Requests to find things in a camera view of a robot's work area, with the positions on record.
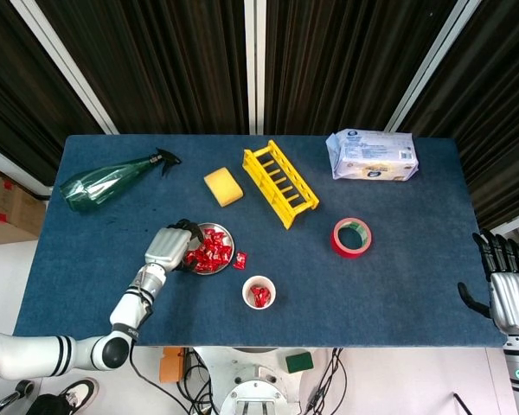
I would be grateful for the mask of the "white wet wipes pack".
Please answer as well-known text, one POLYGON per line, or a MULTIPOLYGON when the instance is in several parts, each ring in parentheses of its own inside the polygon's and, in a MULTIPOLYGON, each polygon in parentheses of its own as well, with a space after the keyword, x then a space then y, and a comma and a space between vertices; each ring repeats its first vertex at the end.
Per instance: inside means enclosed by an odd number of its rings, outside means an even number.
POLYGON ((334 180, 405 182, 419 169, 411 133, 345 129, 325 144, 334 180))

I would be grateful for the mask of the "blue felt table cover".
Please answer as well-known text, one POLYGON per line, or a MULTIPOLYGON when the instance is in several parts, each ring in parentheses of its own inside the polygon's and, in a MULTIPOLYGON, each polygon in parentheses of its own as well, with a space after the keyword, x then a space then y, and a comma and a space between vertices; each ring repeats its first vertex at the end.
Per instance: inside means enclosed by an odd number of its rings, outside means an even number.
POLYGON ((244 149, 266 137, 224 135, 79 135, 67 139, 56 177, 148 156, 156 148, 182 163, 152 170, 118 199, 73 212, 55 191, 17 318, 15 334, 84 339, 110 331, 109 317, 144 264, 157 231, 182 218, 223 225, 245 270, 212 276, 172 272, 140 330, 143 345, 232 347, 497 347, 493 322, 469 310, 464 282, 479 301, 488 288, 472 239, 477 221, 456 144, 418 138, 418 172, 405 182, 334 180, 321 136, 278 136, 277 145, 319 199, 289 229, 241 166, 244 149), (226 167, 243 190, 221 207, 204 177, 226 167), (330 243, 343 218, 373 235, 359 258, 330 243), (254 310, 241 291, 252 276, 276 287, 254 310))

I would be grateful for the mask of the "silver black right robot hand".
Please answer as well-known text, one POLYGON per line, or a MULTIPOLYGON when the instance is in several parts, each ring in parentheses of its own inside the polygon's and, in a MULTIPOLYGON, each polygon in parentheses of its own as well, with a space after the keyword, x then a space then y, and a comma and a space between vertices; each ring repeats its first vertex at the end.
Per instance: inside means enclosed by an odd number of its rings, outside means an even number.
POLYGON ((472 238, 481 255, 490 302, 476 301, 462 282, 458 294, 469 309, 492 320, 502 333, 519 335, 519 244, 487 229, 472 238))

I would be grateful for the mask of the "white low frame rail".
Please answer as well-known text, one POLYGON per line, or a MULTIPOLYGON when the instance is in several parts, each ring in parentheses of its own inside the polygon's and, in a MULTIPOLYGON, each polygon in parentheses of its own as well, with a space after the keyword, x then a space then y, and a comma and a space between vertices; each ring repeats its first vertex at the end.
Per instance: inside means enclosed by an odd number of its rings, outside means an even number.
POLYGON ((9 158, 0 153, 0 171, 25 187, 35 197, 49 198, 52 187, 44 185, 30 173, 13 163, 9 158))
POLYGON ((492 228, 490 231, 493 234, 505 234, 512 232, 519 228, 519 216, 513 219, 512 221, 503 223, 497 227, 492 228))

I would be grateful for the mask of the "cardboard box with red tape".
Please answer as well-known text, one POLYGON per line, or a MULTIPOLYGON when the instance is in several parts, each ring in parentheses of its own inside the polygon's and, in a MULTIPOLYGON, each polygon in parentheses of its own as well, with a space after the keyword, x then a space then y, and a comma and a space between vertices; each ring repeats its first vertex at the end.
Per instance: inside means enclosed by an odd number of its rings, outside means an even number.
POLYGON ((0 178, 0 224, 37 238, 42 230, 46 206, 11 182, 0 178))

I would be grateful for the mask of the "white frame post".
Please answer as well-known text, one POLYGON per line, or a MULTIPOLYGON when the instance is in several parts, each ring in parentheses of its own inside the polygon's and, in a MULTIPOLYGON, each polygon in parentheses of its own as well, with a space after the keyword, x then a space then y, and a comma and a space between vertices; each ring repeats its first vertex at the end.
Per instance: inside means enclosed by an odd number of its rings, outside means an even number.
POLYGON ((244 0, 249 131, 263 135, 266 95, 266 0, 244 0))
POLYGON ((117 126, 38 3, 35 0, 9 1, 99 128, 105 134, 118 135, 119 130, 117 126))
POLYGON ((456 0, 452 11, 446 18, 432 46, 428 49, 406 91, 386 123, 384 127, 385 132, 395 132, 400 129, 402 122, 412 110, 413 105, 425 90, 429 80, 433 77, 466 24, 475 14, 481 2, 482 0, 456 0))

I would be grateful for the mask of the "green plastic spray bottle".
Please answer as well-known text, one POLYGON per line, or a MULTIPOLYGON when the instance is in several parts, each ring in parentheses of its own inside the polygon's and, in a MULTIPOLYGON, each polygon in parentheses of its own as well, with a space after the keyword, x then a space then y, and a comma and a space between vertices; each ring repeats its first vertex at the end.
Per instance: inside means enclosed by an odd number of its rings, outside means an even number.
POLYGON ((88 213, 122 195, 156 166, 161 165, 161 175, 166 176, 181 163, 174 153, 157 148, 150 156, 75 174, 60 186, 60 192, 72 211, 88 213))

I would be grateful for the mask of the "green block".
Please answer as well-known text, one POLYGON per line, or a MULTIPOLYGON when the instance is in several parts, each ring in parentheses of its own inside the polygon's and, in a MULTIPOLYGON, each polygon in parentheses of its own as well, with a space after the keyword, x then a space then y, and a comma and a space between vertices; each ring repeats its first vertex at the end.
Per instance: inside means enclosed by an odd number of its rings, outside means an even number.
POLYGON ((311 353, 306 351, 299 354, 290 354, 285 357, 287 372, 295 374, 314 368, 311 353))

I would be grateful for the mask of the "yellow test tube rack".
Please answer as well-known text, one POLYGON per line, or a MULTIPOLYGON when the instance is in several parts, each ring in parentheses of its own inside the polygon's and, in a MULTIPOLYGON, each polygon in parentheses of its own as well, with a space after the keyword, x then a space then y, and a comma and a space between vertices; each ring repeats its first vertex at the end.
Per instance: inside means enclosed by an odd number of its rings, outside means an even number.
POLYGON ((317 208, 318 197, 274 140, 258 150, 244 149, 242 168, 285 229, 306 210, 317 208))

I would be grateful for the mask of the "white paper cup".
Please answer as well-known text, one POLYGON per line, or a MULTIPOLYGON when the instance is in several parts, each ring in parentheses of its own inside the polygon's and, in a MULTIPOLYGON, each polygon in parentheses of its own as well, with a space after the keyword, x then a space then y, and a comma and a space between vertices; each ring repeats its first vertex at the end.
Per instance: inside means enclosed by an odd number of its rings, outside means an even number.
POLYGON ((260 275, 252 276, 248 280, 246 280, 242 286, 242 291, 241 291, 241 295, 242 295, 242 298, 243 298, 243 301, 245 302, 245 304, 254 310, 265 310, 268 307, 270 307, 276 299, 276 294, 277 294, 276 287, 275 287, 274 283, 272 282, 272 280, 267 277, 260 276, 260 275), (251 288, 254 286, 266 287, 271 292, 271 301, 269 302, 269 304, 266 307, 264 307, 264 308, 256 307, 254 298, 253 298, 253 293, 251 292, 251 288))

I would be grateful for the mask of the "yellow sponge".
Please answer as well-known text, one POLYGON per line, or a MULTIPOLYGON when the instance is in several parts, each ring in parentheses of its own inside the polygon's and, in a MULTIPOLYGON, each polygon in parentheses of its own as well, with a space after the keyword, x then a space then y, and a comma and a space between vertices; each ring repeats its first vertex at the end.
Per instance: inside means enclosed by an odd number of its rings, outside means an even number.
POLYGON ((238 201, 244 195, 242 188, 226 167, 206 175, 204 181, 222 208, 238 201))

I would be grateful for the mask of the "black and white sneaker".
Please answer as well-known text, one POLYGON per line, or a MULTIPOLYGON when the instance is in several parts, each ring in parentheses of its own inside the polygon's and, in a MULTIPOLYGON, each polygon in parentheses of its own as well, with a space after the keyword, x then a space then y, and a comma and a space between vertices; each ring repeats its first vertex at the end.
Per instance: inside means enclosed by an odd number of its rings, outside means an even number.
POLYGON ((75 381, 60 393, 67 403, 68 414, 73 415, 87 408, 99 392, 99 383, 94 378, 83 378, 75 381))

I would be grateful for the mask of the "orange box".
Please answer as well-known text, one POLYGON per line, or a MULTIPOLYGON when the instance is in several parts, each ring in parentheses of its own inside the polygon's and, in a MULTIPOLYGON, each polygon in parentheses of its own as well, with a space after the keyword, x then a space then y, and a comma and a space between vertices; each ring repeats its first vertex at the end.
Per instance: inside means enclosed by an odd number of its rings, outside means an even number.
POLYGON ((177 383, 183 378, 185 349, 164 347, 159 362, 159 382, 177 383))

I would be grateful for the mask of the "black pleated curtain panel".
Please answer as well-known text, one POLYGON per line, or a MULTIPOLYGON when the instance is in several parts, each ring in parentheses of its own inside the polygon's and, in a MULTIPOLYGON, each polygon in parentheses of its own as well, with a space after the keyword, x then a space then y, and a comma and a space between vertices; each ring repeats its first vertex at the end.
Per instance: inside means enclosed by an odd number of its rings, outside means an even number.
POLYGON ((481 0, 401 126, 455 140, 479 226, 519 216, 519 0, 481 0))
POLYGON ((243 0, 36 1, 119 132, 249 132, 243 0))
POLYGON ((10 1, 0 0, 0 153, 51 185, 67 137, 100 132, 10 1))
POLYGON ((457 0, 267 0, 264 132, 384 129, 457 0))

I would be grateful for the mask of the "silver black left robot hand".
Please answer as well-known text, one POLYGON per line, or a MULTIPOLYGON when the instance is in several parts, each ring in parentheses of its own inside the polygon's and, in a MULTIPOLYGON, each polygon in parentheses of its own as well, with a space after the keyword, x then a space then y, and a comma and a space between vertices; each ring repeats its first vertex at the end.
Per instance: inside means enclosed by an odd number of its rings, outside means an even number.
POLYGON ((198 260, 186 259, 191 242, 197 239, 201 244, 204 236, 201 228, 187 219, 162 227, 152 239, 145 255, 147 265, 160 265, 166 272, 194 271, 198 260))

